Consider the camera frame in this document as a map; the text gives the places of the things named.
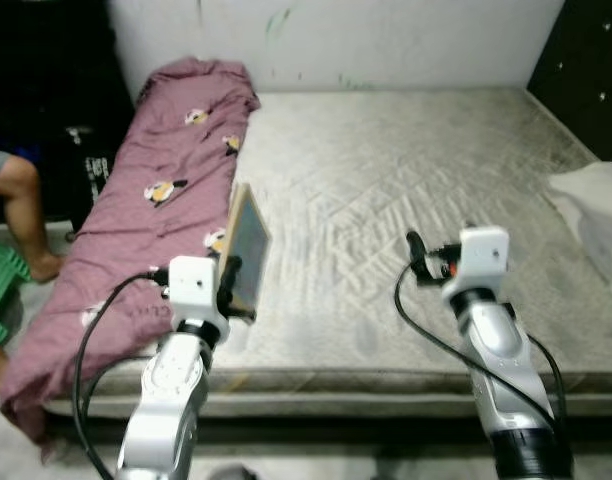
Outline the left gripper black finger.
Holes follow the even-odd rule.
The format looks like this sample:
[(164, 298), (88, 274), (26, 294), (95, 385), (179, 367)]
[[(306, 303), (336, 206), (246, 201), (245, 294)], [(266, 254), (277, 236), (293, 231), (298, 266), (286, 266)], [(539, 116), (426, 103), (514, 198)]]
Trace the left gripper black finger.
[(222, 273), (219, 276), (219, 285), (216, 288), (216, 308), (220, 314), (242, 314), (234, 298), (234, 287), (236, 287), (241, 266), (242, 259), (239, 256), (229, 256), (224, 261)]

